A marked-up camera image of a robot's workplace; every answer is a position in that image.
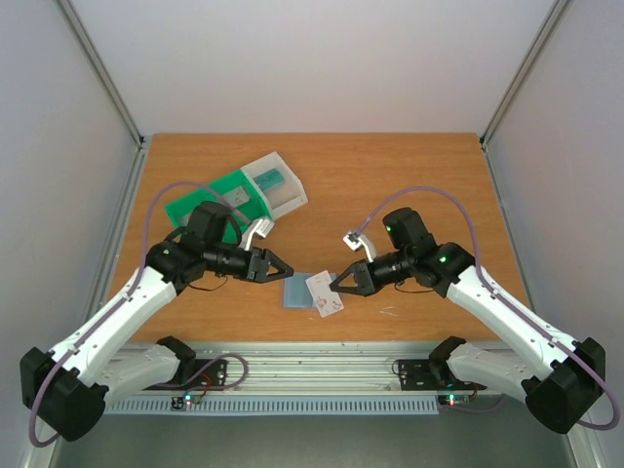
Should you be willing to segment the white VIP card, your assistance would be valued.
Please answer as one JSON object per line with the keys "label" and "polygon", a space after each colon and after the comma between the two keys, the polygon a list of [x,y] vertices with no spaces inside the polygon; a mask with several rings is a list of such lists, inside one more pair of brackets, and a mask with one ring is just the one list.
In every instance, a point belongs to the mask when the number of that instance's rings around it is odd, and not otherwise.
{"label": "white VIP card", "polygon": [[331,283],[334,279],[333,274],[328,270],[324,270],[305,280],[313,306],[317,309],[321,318],[327,318],[344,309],[344,304],[339,294],[331,289]]}

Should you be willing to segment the pink card holder wallet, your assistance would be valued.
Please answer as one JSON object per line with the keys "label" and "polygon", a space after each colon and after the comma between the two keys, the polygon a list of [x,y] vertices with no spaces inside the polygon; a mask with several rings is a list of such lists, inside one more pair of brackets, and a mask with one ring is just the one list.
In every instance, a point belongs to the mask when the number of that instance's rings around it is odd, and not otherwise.
{"label": "pink card holder wallet", "polygon": [[284,280],[282,305],[287,309],[315,309],[315,303],[307,288],[306,280],[312,273],[295,272]]}

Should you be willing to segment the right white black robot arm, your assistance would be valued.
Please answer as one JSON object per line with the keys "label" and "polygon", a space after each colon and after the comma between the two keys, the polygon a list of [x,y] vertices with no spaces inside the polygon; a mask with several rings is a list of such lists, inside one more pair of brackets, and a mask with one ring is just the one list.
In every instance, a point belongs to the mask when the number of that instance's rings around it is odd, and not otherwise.
{"label": "right white black robot arm", "polygon": [[582,341],[551,326],[506,292],[476,258],[456,243],[438,243],[418,212],[400,208],[382,219],[393,244],[378,255],[363,234],[343,241],[366,257],[331,283],[335,293],[370,296],[391,284],[416,283],[463,308],[515,353],[505,358],[466,339],[450,336],[428,357],[441,388],[470,382],[524,403],[547,429],[566,434],[604,394],[605,350],[591,337]]}

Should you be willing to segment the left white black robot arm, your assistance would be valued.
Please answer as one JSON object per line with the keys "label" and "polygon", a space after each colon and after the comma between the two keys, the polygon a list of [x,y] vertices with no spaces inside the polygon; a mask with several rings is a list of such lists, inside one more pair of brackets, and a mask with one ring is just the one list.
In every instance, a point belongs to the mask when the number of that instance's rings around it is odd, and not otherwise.
{"label": "left white black robot arm", "polygon": [[145,247],[131,279],[80,329],[48,351],[36,347],[19,361],[28,437],[38,448],[43,421],[68,442],[86,435],[112,404],[149,388],[184,388],[202,375],[195,352],[166,336],[143,354],[113,363],[128,339],[157,311],[193,287],[205,273],[266,284],[293,275],[293,268],[253,244],[274,226],[263,216],[241,229],[232,209],[203,202],[186,225]]}

